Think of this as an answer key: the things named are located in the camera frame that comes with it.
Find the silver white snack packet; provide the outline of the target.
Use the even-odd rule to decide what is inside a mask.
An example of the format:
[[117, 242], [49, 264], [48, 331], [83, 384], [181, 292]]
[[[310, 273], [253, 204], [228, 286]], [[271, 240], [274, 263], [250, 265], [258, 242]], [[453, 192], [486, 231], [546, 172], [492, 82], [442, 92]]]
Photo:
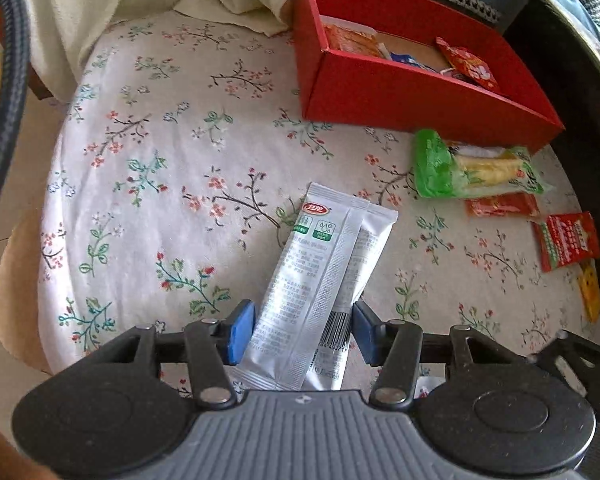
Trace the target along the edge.
[[338, 390], [352, 307], [399, 214], [312, 183], [280, 255], [254, 332], [233, 370], [244, 390]]

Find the green bamboo shoot packet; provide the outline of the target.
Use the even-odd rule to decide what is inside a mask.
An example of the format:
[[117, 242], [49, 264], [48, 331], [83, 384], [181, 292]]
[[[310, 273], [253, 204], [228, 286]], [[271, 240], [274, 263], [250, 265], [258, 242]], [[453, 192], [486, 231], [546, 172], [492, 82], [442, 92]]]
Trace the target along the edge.
[[542, 195], [552, 187], [523, 146], [470, 145], [445, 141], [437, 131], [415, 133], [414, 185], [426, 198], [483, 198], [512, 193]]

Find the red orange packet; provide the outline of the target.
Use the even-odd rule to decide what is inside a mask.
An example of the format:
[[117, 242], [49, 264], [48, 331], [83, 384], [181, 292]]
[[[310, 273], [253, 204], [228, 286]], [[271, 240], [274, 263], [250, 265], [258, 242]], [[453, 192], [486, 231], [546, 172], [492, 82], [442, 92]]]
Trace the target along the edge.
[[468, 214], [478, 218], [524, 217], [540, 215], [538, 202], [532, 194], [510, 193], [465, 200]]

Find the red green snack packet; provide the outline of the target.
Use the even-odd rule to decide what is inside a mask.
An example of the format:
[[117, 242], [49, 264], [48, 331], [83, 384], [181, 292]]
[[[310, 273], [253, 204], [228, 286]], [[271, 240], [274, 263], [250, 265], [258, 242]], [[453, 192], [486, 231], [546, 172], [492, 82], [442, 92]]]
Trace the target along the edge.
[[600, 240], [588, 211], [549, 214], [544, 219], [532, 221], [531, 226], [539, 244], [543, 272], [600, 258]]

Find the yellow snack packet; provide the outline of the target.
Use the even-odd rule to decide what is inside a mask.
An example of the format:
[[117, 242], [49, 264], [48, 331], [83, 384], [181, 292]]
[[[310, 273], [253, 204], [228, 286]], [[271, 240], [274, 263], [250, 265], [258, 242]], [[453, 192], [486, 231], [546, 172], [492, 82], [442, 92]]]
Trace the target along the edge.
[[592, 260], [580, 264], [578, 284], [588, 322], [595, 324], [600, 318], [600, 283]]

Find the blue white packet in box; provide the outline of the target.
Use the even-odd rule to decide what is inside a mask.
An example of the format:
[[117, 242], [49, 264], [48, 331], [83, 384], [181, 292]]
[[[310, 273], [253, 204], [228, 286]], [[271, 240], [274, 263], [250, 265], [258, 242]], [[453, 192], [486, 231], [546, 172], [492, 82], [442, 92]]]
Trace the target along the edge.
[[433, 72], [433, 73], [438, 72], [438, 70], [431, 67], [430, 65], [427, 65], [425, 63], [417, 61], [416, 58], [414, 58], [414, 56], [411, 56], [410, 54], [389, 52], [389, 56], [390, 56], [390, 60], [393, 62], [401, 63], [401, 64], [412, 66], [412, 67], [417, 67], [417, 68], [420, 68], [421, 70], [428, 70], [428, 72]]

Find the red cardboard box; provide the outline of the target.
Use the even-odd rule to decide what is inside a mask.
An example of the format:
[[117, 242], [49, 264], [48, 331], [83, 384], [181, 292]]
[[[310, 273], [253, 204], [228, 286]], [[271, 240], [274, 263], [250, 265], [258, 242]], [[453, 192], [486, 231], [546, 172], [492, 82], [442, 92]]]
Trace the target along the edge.
[[[427, 47], [442, 38], [486, 62], [500, 92], [394, 61], [329, 47], [322, 18], [370, 26]], [[434, 0], [294, 0], [303, 118], [539, 151], [564, 125], [541, 86], [493, 28]]]

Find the red packet in box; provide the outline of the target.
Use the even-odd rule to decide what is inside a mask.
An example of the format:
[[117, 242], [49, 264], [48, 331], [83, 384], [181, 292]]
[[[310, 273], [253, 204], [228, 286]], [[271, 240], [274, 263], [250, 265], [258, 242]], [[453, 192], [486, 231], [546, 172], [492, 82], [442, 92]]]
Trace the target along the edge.
[[436, 38], [436, 46], [454, 70], [457, 70], [483, 89], [501, 93], [500, 85], [496, 81], [492, 70], [481, 58], [464, 48], [450, 46], [441, 37]]

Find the orange packet in box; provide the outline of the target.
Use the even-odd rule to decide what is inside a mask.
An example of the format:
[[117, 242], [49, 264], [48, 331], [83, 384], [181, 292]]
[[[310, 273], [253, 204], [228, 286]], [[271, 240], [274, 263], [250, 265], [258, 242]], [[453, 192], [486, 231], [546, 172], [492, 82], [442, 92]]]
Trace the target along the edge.
[[323, 29], [332, 50], [370, 56], [371, 58], [385, 58], [384, 49], [376, 34], [335, 24], [325, 24]]

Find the grey coffee table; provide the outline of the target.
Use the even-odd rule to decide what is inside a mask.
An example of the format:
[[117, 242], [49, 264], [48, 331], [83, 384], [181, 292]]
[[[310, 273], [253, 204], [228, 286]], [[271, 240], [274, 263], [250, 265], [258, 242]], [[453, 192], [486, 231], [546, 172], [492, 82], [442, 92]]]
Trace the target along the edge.
[[576, 40], [600, 75], [600, 32], [590, 32], [571, 12], [565, 9], [557, 0], [529, 0], [541, 3], [553, 15], [553, 18]]

